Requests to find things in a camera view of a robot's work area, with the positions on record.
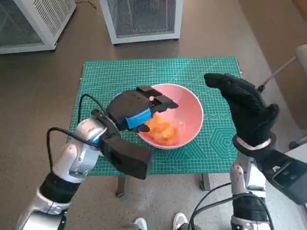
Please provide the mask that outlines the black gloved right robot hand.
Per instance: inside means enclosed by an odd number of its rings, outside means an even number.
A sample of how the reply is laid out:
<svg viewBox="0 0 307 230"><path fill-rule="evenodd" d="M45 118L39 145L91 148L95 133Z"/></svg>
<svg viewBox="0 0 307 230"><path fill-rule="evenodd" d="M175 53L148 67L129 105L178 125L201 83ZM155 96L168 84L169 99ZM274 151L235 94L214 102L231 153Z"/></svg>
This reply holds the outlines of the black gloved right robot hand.
<svg viewBox="0 0 307 230"><path fill-rule="evenodd" d="M260 92L250 82L228 74L207 73L205 83L219 89L228 102L237 136L256 147L269 140L279 114L277 104L266 105Z"/></svg>

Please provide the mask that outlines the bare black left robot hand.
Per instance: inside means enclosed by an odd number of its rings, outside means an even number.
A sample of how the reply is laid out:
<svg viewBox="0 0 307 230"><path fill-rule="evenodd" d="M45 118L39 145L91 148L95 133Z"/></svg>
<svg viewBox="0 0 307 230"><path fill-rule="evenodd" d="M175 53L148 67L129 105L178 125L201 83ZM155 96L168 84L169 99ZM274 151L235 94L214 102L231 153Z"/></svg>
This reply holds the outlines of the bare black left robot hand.
<svg viewBox="0 0 307 230"><path fill-rule="evenodd" d="M151 86L139 86L117 95L106 111L118 130L149 132L146 122L156 112L176 109L178 104Z"/></svg>

